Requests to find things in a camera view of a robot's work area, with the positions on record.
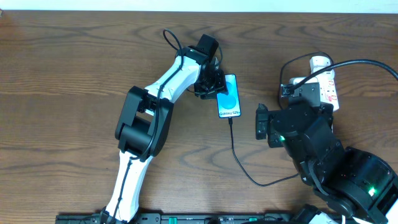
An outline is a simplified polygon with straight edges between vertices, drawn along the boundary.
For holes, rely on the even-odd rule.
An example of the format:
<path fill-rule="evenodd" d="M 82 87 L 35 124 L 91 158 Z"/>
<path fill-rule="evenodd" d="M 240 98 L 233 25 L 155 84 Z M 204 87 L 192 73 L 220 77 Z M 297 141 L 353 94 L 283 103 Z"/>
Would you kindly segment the blue Samsung Galaxy smartphone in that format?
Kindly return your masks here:
<path fill-rule="evenodd" d="M 220 118 L 232 118 L 241 116 L 238 84 L 235 74 L 225 75 L 226 93 L 218 93 L 216 96 L 218 116 Z"/>

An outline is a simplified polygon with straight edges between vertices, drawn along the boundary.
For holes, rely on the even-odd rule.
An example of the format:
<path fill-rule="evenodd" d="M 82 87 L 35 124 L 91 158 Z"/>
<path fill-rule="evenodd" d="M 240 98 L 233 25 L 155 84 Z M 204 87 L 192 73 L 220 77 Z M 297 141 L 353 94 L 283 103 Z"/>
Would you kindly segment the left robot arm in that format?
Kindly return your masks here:
<path fill-rule="evenodd" d="M 193 94 L 203 100 L 227 91 L 215 56 L 218 47 L 206 34 L 196 45 L 178 45 L 173 65 L 156 82 L 128 91 L 114 134 L 120 150 L 118 176 L 100 223 L 128 223 L 136 216 L 147 168 L 166 142 L 174 104 L 184 91 L 193 86 Z"/>

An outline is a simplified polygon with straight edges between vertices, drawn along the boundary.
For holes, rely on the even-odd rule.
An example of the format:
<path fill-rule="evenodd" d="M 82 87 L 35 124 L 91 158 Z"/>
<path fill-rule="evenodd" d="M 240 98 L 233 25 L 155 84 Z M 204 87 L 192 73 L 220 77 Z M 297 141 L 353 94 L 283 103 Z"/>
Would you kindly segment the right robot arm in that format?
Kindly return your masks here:
<path fill-rule="evenodd" d="M 292 93 L 282 88 L 289 104 L 282 110 L 256 110 L 256 139 L 284 147 L 304 184 L 329 208 L 347 218 L 369 223 L 397 223 L 397 174 L 380 157 L 343 147 L 333 134 L 331 103 L 321 101 L 319 83 Z"/>

